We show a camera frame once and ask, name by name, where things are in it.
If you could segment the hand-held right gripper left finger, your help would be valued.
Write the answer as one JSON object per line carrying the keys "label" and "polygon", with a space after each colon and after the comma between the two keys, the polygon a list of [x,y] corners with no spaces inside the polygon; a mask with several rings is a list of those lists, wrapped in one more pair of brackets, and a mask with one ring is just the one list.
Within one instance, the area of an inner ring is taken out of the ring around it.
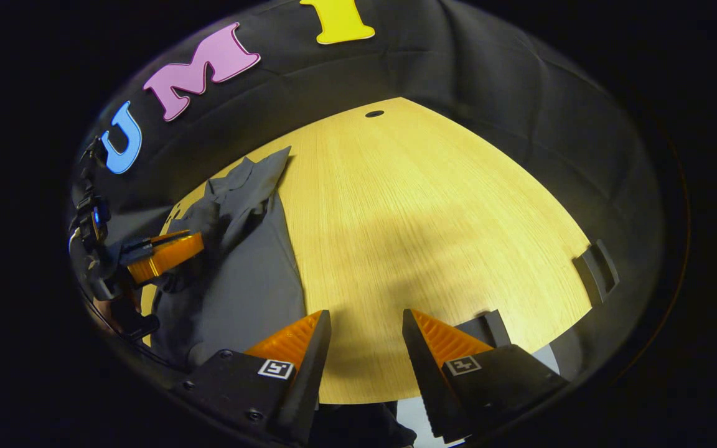
{"label": "hand-held right gripper left finger", "polygon": [[304,446],[331,338],[319,310],[247,352],[218,351],[181,383],[181,399],[247,446]]}

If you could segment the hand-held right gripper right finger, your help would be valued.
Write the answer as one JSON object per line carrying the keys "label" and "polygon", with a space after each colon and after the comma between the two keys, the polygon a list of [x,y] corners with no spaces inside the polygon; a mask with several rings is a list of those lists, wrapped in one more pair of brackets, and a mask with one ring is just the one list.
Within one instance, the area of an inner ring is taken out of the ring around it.
{"label": "hand-held right gripper right finger", "polygon": [[567,386],[510,341],[497,310],[451,326],[405,309],[402,337],[433,435],[445,442],[488,436]]}

